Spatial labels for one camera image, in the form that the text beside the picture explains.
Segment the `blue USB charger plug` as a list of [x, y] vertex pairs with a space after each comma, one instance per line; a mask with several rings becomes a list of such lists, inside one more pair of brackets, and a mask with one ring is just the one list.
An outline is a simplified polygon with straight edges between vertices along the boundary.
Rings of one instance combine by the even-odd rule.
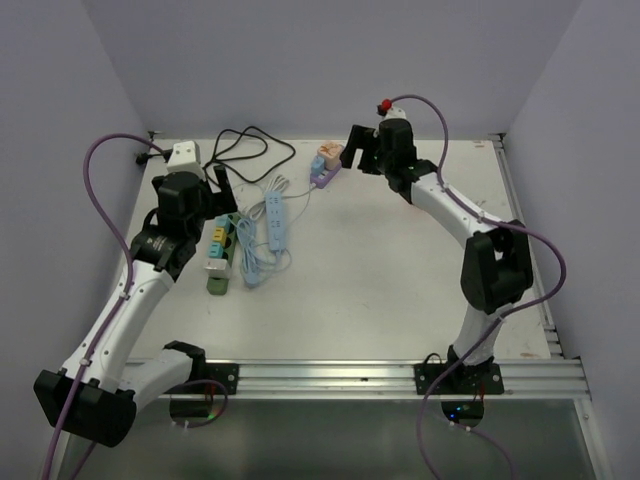
[[316, 155], [311, 162], [310, 176], [319, 177], [324, 173], [325, 159], [319, 155]]

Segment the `white charger plug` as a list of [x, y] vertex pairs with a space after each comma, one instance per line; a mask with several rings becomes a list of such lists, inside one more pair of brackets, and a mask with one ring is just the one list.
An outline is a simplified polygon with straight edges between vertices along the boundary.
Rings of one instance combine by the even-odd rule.
[[231, 277], [231, 265], [225, 258], [208, 258], [204, 270], [210, 279], [226, 279]]

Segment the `teal charger plug upper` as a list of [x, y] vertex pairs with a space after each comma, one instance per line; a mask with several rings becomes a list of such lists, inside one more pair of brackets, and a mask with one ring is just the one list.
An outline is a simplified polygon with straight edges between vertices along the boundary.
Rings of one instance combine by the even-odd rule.
[[230, 226], [231, 226], [231, 218], [230, 218], [229, 215], [222, 215], [222, 216], [218, 216], [218, 217], [215, 218], [215, 227], [216, 228], [222, 228], [226, 232], [228, 232]]

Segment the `green power strip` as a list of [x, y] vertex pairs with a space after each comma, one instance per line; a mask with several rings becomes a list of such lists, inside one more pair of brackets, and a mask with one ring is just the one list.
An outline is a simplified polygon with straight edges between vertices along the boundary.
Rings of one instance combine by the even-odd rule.
[[224, 245], [221, 244], [225, 249], [225, 253], [222, 258], [225, 258], [228, 260], [229, 264], [231, 265], [232, 271], [231, 271], [231, 277], [228, 280], [210, 279], [207, 275], [206, 290], [210, 295], [213, 295], [213, 296], [223, 296], [227, 293], [230, 280], [233, 274], [234, 256], [235, 256], [237, 239], [238, 239], [237, 223], [240, 220], [240, 215], [238, 213], [226, 214], [226, 215], [229, 215], [231, 218], [231, 226], [229, 228], [229, 231], [227, 232], [228, 238], [226, 240], [226, 243]]

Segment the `blue power strip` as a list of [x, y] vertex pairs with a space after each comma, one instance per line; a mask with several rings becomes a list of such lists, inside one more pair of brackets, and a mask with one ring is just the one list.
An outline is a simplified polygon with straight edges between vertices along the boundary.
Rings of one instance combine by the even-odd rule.
[[282, 194], [268, 191], [264, 195], [267, 226], [267, 243], [272, 253], [286, 249], [286, 215]]

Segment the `yellow charger plug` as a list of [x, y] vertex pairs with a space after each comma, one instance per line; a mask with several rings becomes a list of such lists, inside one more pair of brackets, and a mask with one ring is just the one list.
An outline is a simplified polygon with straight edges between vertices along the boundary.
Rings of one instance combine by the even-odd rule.
[[216, 227], [212, 235], [212, 241], [224, 245], [228, 238], [228, 233], [224, 227]]

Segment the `teal charger plug lower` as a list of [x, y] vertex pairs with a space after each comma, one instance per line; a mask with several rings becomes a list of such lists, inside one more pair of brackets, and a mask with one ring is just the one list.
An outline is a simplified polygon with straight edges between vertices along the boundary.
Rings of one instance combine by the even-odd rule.
[[212, 242], [209, 246], [207, 256], [210, 259], [220, 259], [224, 256], [224, 253], [225, 249], [220, 243]]

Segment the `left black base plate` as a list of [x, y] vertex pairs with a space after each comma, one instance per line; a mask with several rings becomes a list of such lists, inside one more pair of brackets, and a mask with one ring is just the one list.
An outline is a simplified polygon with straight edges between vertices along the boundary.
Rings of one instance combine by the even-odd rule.
[[[237, 393], [237, 387], [240, 378], [240, 365], [231, 362], [208, 362], [204, 373], [199, 379], [215, 380], [222, 384], [229, 395]], [[214, 385], [192, 385], [185, 386], [179, 384], [165, 391], [165, 394], [196, 394], [196, 395], [213, 395], [221, 393], [220, 387]]]

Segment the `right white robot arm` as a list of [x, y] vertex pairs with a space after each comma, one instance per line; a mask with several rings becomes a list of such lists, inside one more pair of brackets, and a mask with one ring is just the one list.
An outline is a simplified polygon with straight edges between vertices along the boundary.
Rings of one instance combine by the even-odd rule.
[[340, 160], [345, 168], [384, 176], [392, 191], [428, 213], [461, 245], [460, 288], [467, 302], [463, 324], [445, 362], [417, 366], [417, 389], [435, 394], [479, 390], [498, 371], [494, 346], [505, 314], [533, 284], [521, 223], [485, 215], [448, 186], [438, 166], [419, 158], [406, 119], [384, 119], [376, 128], [352, 126]]

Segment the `purple USB power strip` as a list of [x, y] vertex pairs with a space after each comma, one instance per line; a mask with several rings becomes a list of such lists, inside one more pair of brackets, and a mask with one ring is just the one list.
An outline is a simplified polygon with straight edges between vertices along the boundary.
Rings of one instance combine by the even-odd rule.
[[337, 173], [341, 170], [342, 165], [340, 164], [335, 170], [327, 170], [325, 168], [324, 173], [319, 177], [311, 177], [309, 175], [309, 182], [312, 186], [315, 186], [318, 189], [324, 189], [331, 180], [337, 175]]

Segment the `teal charger plug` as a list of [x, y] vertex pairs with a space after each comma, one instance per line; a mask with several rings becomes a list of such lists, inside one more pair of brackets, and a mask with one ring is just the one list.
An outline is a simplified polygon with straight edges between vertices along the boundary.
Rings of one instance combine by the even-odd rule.
[[226, 232], [228, 232], [230, 226], [231, 226], [231, 218], [230, 218], [229, 215], [222, 215], [222, 216], [218, 216], [218, 217], [215, 218], [215, 227], [216, 228], [222, 228]]
[[220, 243], [212, 242], [209, 246], [207, 256], [210, 259], [220, 259], [224, 256], [224, 253], [225, 249]]

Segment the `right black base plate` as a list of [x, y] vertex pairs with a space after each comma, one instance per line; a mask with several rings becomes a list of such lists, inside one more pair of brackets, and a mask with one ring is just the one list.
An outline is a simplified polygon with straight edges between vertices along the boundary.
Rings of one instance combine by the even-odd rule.
[[[429, 354], [413, 365], [416, 392], [424, 395], [458, 357], [450, 347], [445, 361], [437, 353]], [[435, 387], [435, 395], [502, 395], [505, 387], [500, 366], [493, 357], [479, 365], [461, 364]]]

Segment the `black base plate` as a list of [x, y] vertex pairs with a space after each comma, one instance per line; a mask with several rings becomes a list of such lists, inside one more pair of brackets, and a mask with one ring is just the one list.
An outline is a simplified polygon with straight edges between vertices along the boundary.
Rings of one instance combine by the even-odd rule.
[[[450, 347], [445, 361], [437, 353], [429, 354], [413, 365], [416, 392], [424, 395], [458, 357]], [[435, 395], [502, 395], [505, 387], [500, 366], [493, 357], [479, 365], [461, 364], [435, 387]]]
[[[231, 362], [208, 362], [204, 373], [199, 379], [215, 380], [222, 384], [229, 395], [237, 393], [237, 387], [240, 378], [240, 365]], [[165, 391], [165, 394], [196, 394], [196, 395], [213, 395], [221, 393], [220, 387], [214, 385], [192, 385], [185, 386], [179, 384]]]

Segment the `pink cube socket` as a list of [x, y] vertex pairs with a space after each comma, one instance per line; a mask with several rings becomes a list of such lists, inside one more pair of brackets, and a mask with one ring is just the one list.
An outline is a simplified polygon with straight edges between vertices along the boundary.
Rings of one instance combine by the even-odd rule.
[[327, 170], [335, 170], [341, 164], [341, 153], [343, 146], [339, 143], [329, 141], [324, 142], [317, 150], [317, 155], [324, 159]]

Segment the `aluminium front rail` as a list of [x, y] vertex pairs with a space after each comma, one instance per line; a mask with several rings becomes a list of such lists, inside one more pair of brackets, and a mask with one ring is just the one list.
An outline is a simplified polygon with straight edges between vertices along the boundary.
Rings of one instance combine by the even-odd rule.
[[586, 399], [589, 388], [578, 360], [498, 360], [505, 393], [502, 395], [435, 395], [416, 392], [413, 365], [422, 361], [295, 361], [295, 360], [192, 360], [187, 354], [163, 350], [153, 359], [115, 363], [93, 360], [90, 365], [68, 359], [61, 367], [65, 379], [77, 378], [85, 389], [127, 392], [143, 408], [166, 390], [204, 373], [208, 362], [240, 365], [235, 395], [215, 380], [232, 399], [323, 400], [469, 400]]

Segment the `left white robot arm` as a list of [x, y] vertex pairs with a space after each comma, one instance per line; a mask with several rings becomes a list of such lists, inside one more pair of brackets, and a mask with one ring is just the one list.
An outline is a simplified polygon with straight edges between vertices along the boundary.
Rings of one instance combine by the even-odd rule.
[[136, 369], [125, 365], [155, 307], [195, 255], [205, 222], [237, 209], [226, 171], [216, 167], [215, 175], [218, 192], [192, 172], [153, 178], [158, 205], [130, 245], [120, 286], [63, 366], [35, 380], [51, 426], [114, 447], [160, 395], [178, 386], [197, 392], [209, 380], [204, 350], [179, 341]]

